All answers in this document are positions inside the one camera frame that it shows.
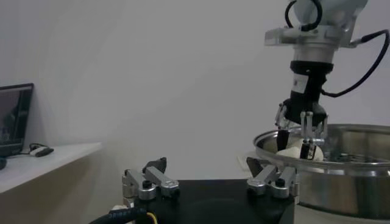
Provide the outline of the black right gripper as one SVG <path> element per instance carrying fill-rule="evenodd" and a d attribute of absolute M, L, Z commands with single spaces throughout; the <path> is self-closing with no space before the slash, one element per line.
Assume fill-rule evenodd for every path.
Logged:
<path fill-rule="evenodd" d="M 300 159 L 314 160 L 318 145 L 325 142 L 328 134 L 328 116 L 319 104 L 322 85 L 333 64 L 318 61 L 293 60 L 290 63 L 293 84 L 289 99 L 279 104 L 275 116 L 277 150 L 284 150 L 289 138 L 289 121 L 301 124 L 303 139 Z"/>

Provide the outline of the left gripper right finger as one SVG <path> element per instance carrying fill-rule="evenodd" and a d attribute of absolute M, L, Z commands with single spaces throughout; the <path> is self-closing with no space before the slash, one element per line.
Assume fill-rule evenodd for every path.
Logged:
<path fill-rule="evenodd" d="M 277 167 L 267 160 L 247 157 L 246 163 L 252 176 L 246 181 L 247 190 L 262 196 L 270 193 L 274 198 L 297 197 L 299 181 L 294 167 Z"/>

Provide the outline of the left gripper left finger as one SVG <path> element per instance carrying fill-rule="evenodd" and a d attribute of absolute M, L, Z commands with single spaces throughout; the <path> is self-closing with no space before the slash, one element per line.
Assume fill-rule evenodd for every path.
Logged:
<path fill-rule="evenodd" d="M 122 175 L 122 195 L 125 199 L 138 198 L 150 201 L 156 198 L 157 191 L 165 198 L 176 199 L 180 196 L 178 180 L 165 175 L 167 158 L 162 157 L 147 162 L 141 171 L 126 169 Z"/>

